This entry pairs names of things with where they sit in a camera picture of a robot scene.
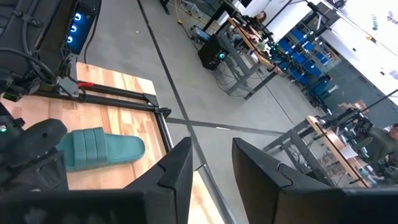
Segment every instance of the concrete floor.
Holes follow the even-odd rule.
[[[195,48],[177,24],[175,8],[169,4],[171,13],[168,16],[158,0],[142,0],[142,5],[186,117],[176,100],[137,1],[103,1],[96,35],[88,49],[88,63],[154,82],[161,105],[171,108],[170,117],[175,118],[168,120],[173,122],[168,123],[172,141],[176,144],[185,136],[196,137],[198,144],[195,150],[203,152],[236,222],[245,224],[248,221],[231,163],[232,138],[241,137],[262,148],[276,138],[263,131],[284,132],[301,122],[306,115],[315,115],[319,111],[310,106],[293,83],[281,77],[271,80],[267,88],[247,101],[228,96],[219,89],[214,74],[202,67]],[[198,23],[182,11],[178,13],[185,27]],[[236,94],[243,95],[245,92],[238,91]],[[192,133],[185,125],[186,118],[197,121],[192,122]],[[211,125],[212,128],[195,125],[200,122],[215,124]],[[218,124],[241,128],[237,128],[238,131],[214,128]],[[275,156],[291,165],[284,152]],[[200,165],[197,153],[194,165]]]

